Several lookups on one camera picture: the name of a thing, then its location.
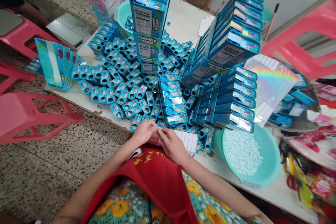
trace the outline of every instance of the plastic bag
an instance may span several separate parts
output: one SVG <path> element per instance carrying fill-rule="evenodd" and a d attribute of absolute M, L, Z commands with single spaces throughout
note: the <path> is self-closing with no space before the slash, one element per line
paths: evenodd
<path fill-rule="evenodd" d="M 336 171 L 336 126 L 321 126 L 300 136 L 286 136 L 284 141 L 307 159 Z"/>

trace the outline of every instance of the pink plastic stool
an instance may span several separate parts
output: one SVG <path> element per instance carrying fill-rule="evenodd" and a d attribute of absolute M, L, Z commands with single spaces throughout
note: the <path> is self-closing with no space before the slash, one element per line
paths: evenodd
<path fill-rule="evenodd" d="M 33 99 L 46 99 L 38 106 Z M 58 100 L 67 114 L 52 114 L 39 111 L 48 103 Z M 83 116 L 74 114 L 66 101 L 44 94 L 7 93 L 0 96 L 0 144 L 9 144 L 24 141 L 47 140 L 58 137 L 58 132 L 71 123 L 78 123 Z M 40 135 L 36 125 L 62 124 L 46 135 Z M 17 136 L 30 129 L 33 135 Z"/>
<path fill-rule="evenodd" d="M 9 88 L 15 81 L 22 79 L 25 81 L 33 81 L 35 76 L 25 72 L 21 72 L 12 68 L 10 65 L 0 61 L 0 74 L 7 75 L 8 78 L 0 84 L 0 96 Z"/>
<path fill-rule="evenodd" d="M 335 74 L 335 64 L 323 65 L 327 61 L 336 58 L 335 51 L 319 58 L 314 58 L 293 41 L 309 31 L 319 32 L 332 40 L 336 40 L 336 0 L 326 2 L 297 21 L 264 45 L 261 53 L 280 60 L 285 59 L 309 80 Z"/>
<path fill-rule="evenodd" d="M 35 41 L 27 44 L 34 37 L 59 43 L 28 19 L 11 11 L 0 9 L 0 40 L 2 42 L 24 56 L 34 59 L 37 56 L 37 53 L 33 51 L 36 48 Z"/>

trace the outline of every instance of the terrazzo floor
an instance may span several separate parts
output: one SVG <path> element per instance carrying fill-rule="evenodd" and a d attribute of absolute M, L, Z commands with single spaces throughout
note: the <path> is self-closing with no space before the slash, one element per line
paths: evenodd
<path fill-rule="evenodd" d="M 97 19 L 88 0 L 30 0 L 51 19 L 65 12 L 92 29 Z M 0 60 L 24 69 L 29 60 L 0 43 Z M 16 82 L 9 92 L 42 93 L 45 80 Z M 77 187 L 122 145 L 129 133 L 73 105 L 84 120 L 64 129 L 56 139 L 0 145 L 0 210 L 29 222 L 49 223 Z M 58 111 L 56 104 L 47 111 Z M 40 127 L 40 132 L 49 130 Z"/>

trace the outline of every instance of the white table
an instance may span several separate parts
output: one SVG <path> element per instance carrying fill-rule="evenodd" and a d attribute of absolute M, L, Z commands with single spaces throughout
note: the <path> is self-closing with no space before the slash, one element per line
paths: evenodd
<path fill-rule="evenodd" d="M 210 14 L 182 1 L 171 0 L 167 22 L 170 22 L 170 26 L 166 26 L 166 31 L 170 34 L 171 39 L 176 39 L 180 43 L 192 41 L 194 45 L 198 41 L 198 28 L 202 18 L 210 16 Z M 92 50 L 88 47 L 88 41 L 77 52 L 82 56 L 89 65 L 97 65 L 99 62 L 96 60 Z M 75 84 L 70 92 L 59 91 L 50 86 L 46 86 L 44 90 L 52 93 L 64 100 L 114 124 L 118 127 L 129 130 L 131 122 L 130 120 L 117 120 L 112 114 L 108 105 L 100 105 L 98 103 L 91 103 L 90 97 L 83 95 L 79 88 L 79 85 Z M 273 135 L 279 142 L 280 131 L 275 129 Z M 284 169 L 280 169 L 280 174 L 276 180 L 263 189 L 252 189 L 240 183 L 238 178 L 233 174 L 228 165 L 223 162 L 214 150 L 213 155 L 209 155 L 204 151 L 200 151 L 195 155 L 195 159 L 202 165 L 208 168 L 210 171 L 224 178 L 231 184 L 238 186 L 251 194 L 283 209 L 284 211 L 293 214 L 294 216 L 309 222 L 318 223 L 317 214 L 308 209 L 298 200 L 297 192 L 289 189 L 286 184 L 286 175 Z"/>

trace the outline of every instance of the rainbow holographic paper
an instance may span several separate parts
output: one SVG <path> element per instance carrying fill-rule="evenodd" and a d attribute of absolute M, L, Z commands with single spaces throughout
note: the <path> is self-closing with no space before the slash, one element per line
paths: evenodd
<path fill-rule="evenodd" d="M 263 127 L 298 77 L 280 61 L 263 54 L 250 58 L 244 68 L 258 75 L 254 122 Z"/>

